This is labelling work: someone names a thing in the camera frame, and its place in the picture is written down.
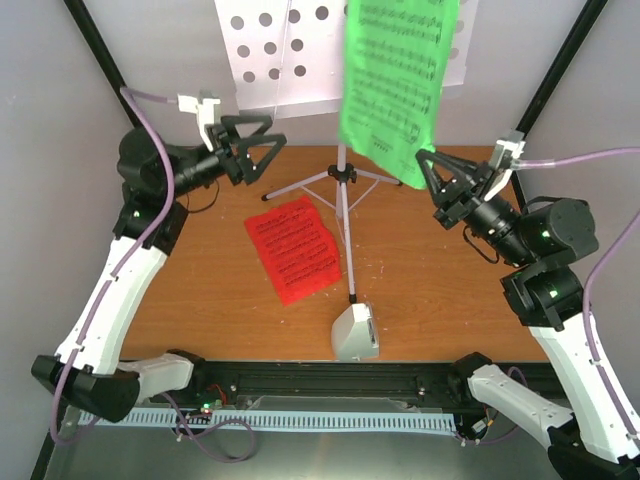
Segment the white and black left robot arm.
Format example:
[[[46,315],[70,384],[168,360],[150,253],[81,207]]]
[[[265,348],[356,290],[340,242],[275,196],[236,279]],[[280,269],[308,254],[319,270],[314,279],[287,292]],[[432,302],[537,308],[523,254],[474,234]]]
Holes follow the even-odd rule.
[[[117,171],[124,205],[103,272],[67,338],[53,355],[39,355],[31,373],[57,399],[109,422],[123,420],[144,400],[174,391],[201,400],[208,378],[203,358],[172,349],[123,361],[124,338],[146,290],[171,255],[190,214],[179,197],[226,176],[232,184],[260,178],[287,139],[272,134],[268,115],[224,115],[195,147],[153,140],[143,127],[119,144]]]

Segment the red sheet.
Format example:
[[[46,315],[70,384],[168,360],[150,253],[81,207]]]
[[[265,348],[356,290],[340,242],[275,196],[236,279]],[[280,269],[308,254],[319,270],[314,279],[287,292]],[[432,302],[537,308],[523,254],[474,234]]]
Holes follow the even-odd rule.
[[[250,217],[244,225],[283,305],[341,280],[337,243],[308,197]]]

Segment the white tripod music stand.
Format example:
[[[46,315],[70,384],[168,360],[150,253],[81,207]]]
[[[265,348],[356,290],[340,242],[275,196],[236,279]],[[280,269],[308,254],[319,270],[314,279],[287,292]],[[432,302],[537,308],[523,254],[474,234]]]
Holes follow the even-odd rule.
[[[386,175],[373,173],[367,170],[354,167],[347,161],[347,147],[344,144],[339,144],[337,148],[337,160],[334,164],[327,167],[326,170],[305,178],[301,181],[292,183],[283,188],[264,194],[261,200],[266,202],[273,200],[277,197],[290,193],[295,190],[302,190],[308,195],[313,196],[320,202],[324,203],[328,207],[332,208],[339,227],[341,228],[341,239],[345,248],[346,267],[347,267],[347,280],[348,280],[348,299],[351,305],[358,302],[356,293],[356,282],[352,252],[352,240],[351,240],[351,226],[350,226],[350,212],[361,203],[361,201],[371,193],[379,183],[387,183],[400,187],[403,183],[396,179]],[[371,179],[373,184],[369,186],[364,193],[362,193],[353,202],[349,201],[348,196],[348,184],[355,184],[359,177]],[[336,181],[336,194],[335,202],[331,203],[324,199],[319,194],[313,192],[308,188],[309,185],[317,183],[325,178],[333,178]]]

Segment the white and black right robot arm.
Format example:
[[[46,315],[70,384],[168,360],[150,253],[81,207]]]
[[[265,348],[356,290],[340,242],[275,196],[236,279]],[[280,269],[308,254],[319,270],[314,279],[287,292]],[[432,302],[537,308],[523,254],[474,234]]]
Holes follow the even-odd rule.
[[[516,209],[501,188],[516,159],[499,150],[475,163],[420,150],[417,163],[445,228],[485,241],[511,268],[504,297],[545,352],[567,398],[559,406],[517,382],[488,357],[456,361],[449,388],[460,405],[483,404],[511,420],[546,451],[564,479],[635,479],[639,420],[599,350],[586,292],[572,265],[598,248],[587,202],[543,197]]]

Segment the green sheet music page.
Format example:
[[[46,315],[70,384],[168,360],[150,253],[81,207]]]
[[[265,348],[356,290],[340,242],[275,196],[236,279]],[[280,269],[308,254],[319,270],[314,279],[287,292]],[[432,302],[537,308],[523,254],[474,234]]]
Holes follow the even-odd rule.
[[[339,136],[414,189],[427,187],[416,155],[433,151],[459,4],[347,4]]]

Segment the white metronome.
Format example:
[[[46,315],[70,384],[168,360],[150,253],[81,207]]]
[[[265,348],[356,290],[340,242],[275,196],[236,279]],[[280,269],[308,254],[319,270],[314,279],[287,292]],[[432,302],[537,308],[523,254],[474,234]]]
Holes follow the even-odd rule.
[[[333,323],[331,346],[341,362],[379,357],[379,336],[369,303],[350,305]]]

